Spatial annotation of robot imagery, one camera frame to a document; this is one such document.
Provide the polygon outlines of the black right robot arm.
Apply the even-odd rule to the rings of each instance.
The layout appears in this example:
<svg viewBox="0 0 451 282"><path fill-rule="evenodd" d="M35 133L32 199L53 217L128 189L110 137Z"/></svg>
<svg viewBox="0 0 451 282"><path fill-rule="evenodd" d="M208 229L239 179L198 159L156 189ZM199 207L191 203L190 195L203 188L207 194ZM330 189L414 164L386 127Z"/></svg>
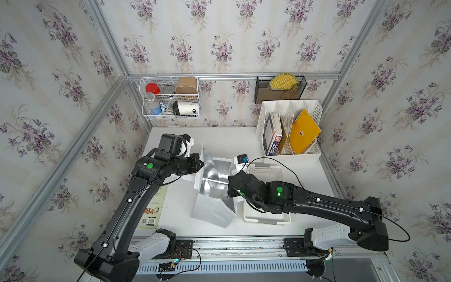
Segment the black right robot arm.
<svg viewBox="0 0 451 282"><path fill-rule="evenodd" d="M262 213L303 214L343 224L348 232L344 237L359 247L371 251L389 250L389 236L378 198L347 201L314 193L292 183L263 182L244 171L229 177L227 193L230 197L241 196Z"/></svg>

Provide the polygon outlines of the white insulated delivery bag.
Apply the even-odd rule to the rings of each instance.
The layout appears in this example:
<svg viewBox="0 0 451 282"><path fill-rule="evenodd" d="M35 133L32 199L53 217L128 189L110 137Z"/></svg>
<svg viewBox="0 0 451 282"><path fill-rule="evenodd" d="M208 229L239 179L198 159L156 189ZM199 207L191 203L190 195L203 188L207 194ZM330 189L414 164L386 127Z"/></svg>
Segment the white insulated delivery bag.
<svg viewBox="0 0 451 282"><path fill-rule="evenodd" d="M205 142L200 149L200 160L204 166L195 175L197 196L191 217L222 229L242 222L243 206L227 193L230 166L239 152L209 146Z"/></svg>

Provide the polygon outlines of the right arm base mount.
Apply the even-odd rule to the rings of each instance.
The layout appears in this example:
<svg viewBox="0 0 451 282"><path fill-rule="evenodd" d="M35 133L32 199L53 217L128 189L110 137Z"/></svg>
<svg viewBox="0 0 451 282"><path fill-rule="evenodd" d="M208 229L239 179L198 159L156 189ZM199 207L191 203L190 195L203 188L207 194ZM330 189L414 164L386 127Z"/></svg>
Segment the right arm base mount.
<svg viewBox="0 0 451 282"><path fill-rule="evenodd" d="M313 228L305 229L304 235L301 237L285 238L283 249L288 257L317 257L325 259L329 256L329 250L322 250L313 245L312 241Z"/></svg>

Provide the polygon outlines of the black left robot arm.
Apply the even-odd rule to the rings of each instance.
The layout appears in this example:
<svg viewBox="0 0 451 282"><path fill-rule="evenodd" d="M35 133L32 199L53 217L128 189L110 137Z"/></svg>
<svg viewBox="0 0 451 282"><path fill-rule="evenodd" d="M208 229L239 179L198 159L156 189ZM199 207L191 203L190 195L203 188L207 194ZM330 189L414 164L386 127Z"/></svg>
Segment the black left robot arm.
<svg viewBox="0 0 451 282"><path fill-rule="evenodd" d="M103 282L131 282L139 267L165 254L176 235L158 230L134 247L133 234L148 204L171 175L197 173L204 163L191 153L194 139L187 135L164 134L157 148L141 157L131 172L129 188L95 243L77 252L74 262L85 273Z"/></svg>

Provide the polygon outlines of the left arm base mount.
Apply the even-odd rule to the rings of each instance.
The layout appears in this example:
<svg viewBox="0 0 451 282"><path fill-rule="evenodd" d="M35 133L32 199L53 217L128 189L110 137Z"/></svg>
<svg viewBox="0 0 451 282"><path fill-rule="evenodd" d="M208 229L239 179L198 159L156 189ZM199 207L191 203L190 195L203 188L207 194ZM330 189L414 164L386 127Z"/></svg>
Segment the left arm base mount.
<svg viewBox="0 0 451 282"><path fill-rule="evenodd" d="M193 255L194 241L178 239L176 233L157 229L150 237L152 242L145 247L143 258L148 260L158 259L190 259Z"/></svg>

